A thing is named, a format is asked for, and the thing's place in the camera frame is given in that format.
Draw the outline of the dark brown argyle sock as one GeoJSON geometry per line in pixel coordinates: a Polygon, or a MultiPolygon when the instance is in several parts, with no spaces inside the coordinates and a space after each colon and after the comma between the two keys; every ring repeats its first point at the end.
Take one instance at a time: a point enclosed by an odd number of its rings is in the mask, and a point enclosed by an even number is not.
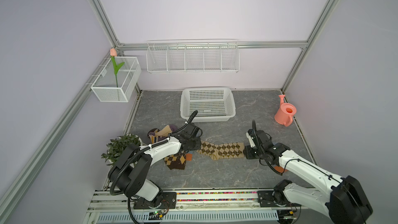
{"type": "Polygon", "coordinates": [[[179,152],[165,157],[164,162],[170,170],[184,170],[187,160],[185,153],[179,152]]]}

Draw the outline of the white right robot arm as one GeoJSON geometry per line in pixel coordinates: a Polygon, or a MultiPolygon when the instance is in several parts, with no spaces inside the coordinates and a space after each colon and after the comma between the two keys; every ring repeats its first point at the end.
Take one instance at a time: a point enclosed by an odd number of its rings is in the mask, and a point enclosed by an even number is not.
{"type": "Polygon", "coordinates": [[[247,159],[258,159],[278,175],[292,172],[313,188],[304,188],[290,180],[282,180],[272,193],[260,191],[261,206],[298,204],[329,217],[335,224],[364,224],[373,208],[360,184],[352,176],[341,177],[304,159],[288,146],[272,142],[272,137],[252,127],[246,133],[249,145],[247,159]]]}

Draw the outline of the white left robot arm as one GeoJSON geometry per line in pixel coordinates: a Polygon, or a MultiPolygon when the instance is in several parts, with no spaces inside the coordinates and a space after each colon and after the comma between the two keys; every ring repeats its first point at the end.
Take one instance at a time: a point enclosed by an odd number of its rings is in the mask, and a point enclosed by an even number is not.
{"type": "Polygon", "coordinates": [[[110,194],[125,195],[127,198],[140,197],[158,203],[162,189],[147,179],[150,167],[181,151],[199,150],[202,134],[202,129],[193,123],[187,123],[157,143],[127,146],[108,173],[110,194]]]}

